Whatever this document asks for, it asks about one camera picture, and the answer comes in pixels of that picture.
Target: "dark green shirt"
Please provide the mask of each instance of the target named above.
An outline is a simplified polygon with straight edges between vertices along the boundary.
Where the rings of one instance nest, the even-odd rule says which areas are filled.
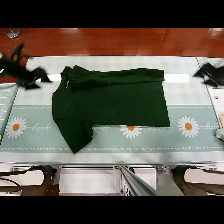
[[[74,66],[65,67],[61,77],[52,114],[74,153],[91,142],[93,125],[170,125],[162,70],[100,72]]]

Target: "white daisy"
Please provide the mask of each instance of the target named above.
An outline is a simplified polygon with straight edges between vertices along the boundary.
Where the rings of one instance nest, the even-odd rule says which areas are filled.
[[[22,117],[15,117],[10,122],[8,122],[6,126],[6,135],[8,135],[8,138],[17,138],[21,134],[23,134],[23,131],[26,130],[26,121]]]
[[[177,127],[179,128],[179,131],[182,131],[182,135],[184,135],[185,137],[194,138],[199,133],[199,127],[194,118],[186,116],[182,117],[181,119],[179,119]]]
[[[141,134],[142,128],[137,128],[135,126],[127,126],[127,125],[121,125],[120,131],[123,131],[123,135],[126,136],[126,138],[135,138],[136,136],[139,136]]]

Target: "yellow flower center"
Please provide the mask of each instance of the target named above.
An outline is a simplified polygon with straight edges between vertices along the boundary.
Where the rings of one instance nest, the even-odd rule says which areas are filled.
[[[19,124],[14,124],[12,126],[13,131],[17,131],[17,130],[19,130],[19,128],[20,128]]]
[[[134,126],[128,126],[128,130],[133,131],[135,129]]]
[[[192,129],[192,124],[186,123],[185,128],[190,131]]]

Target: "wooden surface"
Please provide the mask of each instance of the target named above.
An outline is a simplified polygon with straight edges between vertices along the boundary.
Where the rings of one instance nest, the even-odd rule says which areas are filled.
[[[224,57],[223,28],[20,28],[20,30],[20,37],[9,39],[7,36],[9,29],[0,28],[1,52],[9,56],[15,46],[24,43],[24,54],[32,56]]]

